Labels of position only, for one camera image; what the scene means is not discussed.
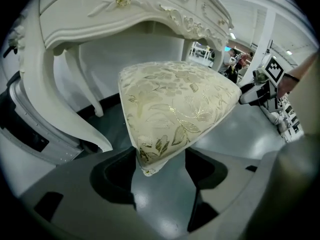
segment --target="white wall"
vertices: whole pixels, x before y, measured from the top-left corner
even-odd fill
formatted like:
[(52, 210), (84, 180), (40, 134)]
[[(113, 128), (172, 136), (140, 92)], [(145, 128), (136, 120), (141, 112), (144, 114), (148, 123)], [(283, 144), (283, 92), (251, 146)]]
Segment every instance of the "white wall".
[[(118, 93), (118, 73), (137, 63), (180, 61), (182, 39), (151, 34), (118, 34), (80, 46), (81, 64), (91, 90), (103, 99)], [(71, 77), (65, 55), (54, 58), (54, 77), (67, 103), (79, 111), (90, 105)]]
[(7, 78), (3, 70), (2, 61), (0, 61), (0, 94), (2, 94), (6, 89)]

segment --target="gold floral pattern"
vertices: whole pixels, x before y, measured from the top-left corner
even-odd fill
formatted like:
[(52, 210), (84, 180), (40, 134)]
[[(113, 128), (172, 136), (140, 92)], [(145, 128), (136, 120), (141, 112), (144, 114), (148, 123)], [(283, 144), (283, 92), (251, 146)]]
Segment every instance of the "gold floral pattern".
[(207, 67), (166, 61), (123, 69), (119, 93), (141, 167), (151, 170), (215, 127), (241, 91)]

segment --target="gray floor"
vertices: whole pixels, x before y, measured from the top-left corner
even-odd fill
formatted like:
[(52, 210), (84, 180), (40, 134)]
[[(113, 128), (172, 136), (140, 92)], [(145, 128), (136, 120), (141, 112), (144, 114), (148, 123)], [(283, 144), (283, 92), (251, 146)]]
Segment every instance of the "gray floor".
[[(101, 118), (92, 117), (89, 122), (108, 138), (114, 149), (131, 146), (120, 104), (108, 109)], [(261, 159), (265, 153), (279, 150), (283, 145), (284, 140), (276, 127), (259, 107), (237, 105), (193, 147)], [(143, 175), (138, 162), (136, 167), (131, 191), (137, 212), (164, 239), (186, 235), (196, 187), (185, 169), (184, 154), (171, 159), (152, 177)]]

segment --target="drawer knob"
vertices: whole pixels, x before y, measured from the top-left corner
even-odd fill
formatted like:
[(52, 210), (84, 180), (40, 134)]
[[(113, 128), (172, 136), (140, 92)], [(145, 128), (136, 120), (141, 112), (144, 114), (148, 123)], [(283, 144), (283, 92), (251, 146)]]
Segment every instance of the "drawer knob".
[(118, 6), (125, 7), (127, 5), (130, 5), (131, 0), (115, 0), (115, 2)]
[(219, 19), (218, 23), (224, 25), (226, 21), (224, 19)]

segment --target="white furniture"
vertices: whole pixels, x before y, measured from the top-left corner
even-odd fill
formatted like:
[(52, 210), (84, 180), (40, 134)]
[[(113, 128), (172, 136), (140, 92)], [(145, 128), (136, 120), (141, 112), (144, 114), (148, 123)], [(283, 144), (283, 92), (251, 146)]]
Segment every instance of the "white furniture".
[(242, 94), (220, 73), (186, 61), (129, 66), (118, 85), (130, 140), (147, 176), (216, 127)]
[(203, 61), (207, 60), (209, 58), (210, 53), (211, 53), (210, 50), (209, 50), (209, 47), (204, 49), (204, 48), (196, 46), (195, 43), (193, 43), (192, 47), (191, 47), (190, 56), (196, 56), (197, 51), (205, 52), (205, 54), (203, 56)]
[(102, 116), (101, 105), (79, 63), (79, 44), (122, 31), (168, 35), (187, 39), (183, 49), (186, 58), (192, 42), (203, 39), (202, 43), (205, 41), (215, 50), (212, 69), (217, 71), (229, 28), (233, 28), (229, 13), (219, 0), (31, 0), (26, 11), (26, 17), (21, 17), (15, 28), (15, 39), (30, 102), (50, 124), (103, 151), (112, 149), (109, 141), (59, 94), (53, 73), (54, 55), (66, 50), (74, 80), (96, 115)]

